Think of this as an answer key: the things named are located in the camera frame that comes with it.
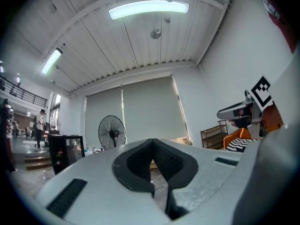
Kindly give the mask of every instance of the roller blind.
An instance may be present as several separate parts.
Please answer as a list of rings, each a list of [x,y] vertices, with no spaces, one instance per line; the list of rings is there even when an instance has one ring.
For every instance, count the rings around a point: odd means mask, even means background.
[[[87,146],[100,149],[98,128],[103,118],[113,115],[123,122],[121,88],[101,92],[86,100],[85,135]]]
[[[188,134],[171,77],[124,86],[123,103],[128,143]]]

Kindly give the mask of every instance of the ceiling light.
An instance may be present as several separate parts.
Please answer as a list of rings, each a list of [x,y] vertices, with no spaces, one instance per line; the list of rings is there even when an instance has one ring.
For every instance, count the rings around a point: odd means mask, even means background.
[[[147,0],[124,4],[109,10],[112,20],[147,12],[178,12],[188,13],[189,4],[185,2],[168,2],[165,0]]]
[[[51,66],[56,62],[56,60],[62,55],[62,51],[59,48],[56,48],[54,52],[51,54],[50,58],[45,63],[42,73],[46,74]]]

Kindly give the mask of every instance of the black cabinet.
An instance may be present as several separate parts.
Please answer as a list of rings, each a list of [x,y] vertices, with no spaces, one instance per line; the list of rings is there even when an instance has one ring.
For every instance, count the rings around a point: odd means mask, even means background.
[[[82,136],[49,135],[48,143],[55,174],[84,157]]]

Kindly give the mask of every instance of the step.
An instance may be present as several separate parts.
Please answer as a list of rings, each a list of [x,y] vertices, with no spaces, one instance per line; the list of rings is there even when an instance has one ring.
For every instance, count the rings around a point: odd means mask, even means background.
[[[25,163],[39,163],[44,161],[50,161],[50,157],[25,157]]]
[[[30,164],[26,164],[26,170],[35,170],[35,169],[51,167],[51,166],[52,166],[51,161],[44,161],[44,162],[39,162],[39,163],[30,163]]]

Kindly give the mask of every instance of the wooden shelf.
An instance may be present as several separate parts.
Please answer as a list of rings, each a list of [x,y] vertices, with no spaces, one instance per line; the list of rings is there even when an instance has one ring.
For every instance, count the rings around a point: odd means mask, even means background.
[[[212,142],[217,141],[221,138],[223,139],[226,136],[227,136],[227,133],[218,133],[218,134],[210,136],[208,138],[203,138],[203,141],[205,141],[207,143],[212,143]]]
[[[210,132],[216,131],[216,130],[218,130],[218,129],[221,129],[221,128],[223,128],[223,127],[226,127],[226,124],[224,124],[224,125],[218,125],[218,126],[215,126],[215,127],[210,128],[210,129],[204,130],[204,131],[202,131],[202,132],[203,132],[203,133],[210,133]]]
[[[201,131],[201,139],[202,139],[202,146],[203,148],[208,148],[208,149],[219,149],[223,147],[223,138],[228,135],[228,130],[227,130],[227,124],[226,120],[220,120],[218,121],[219,125],[203,130]]]

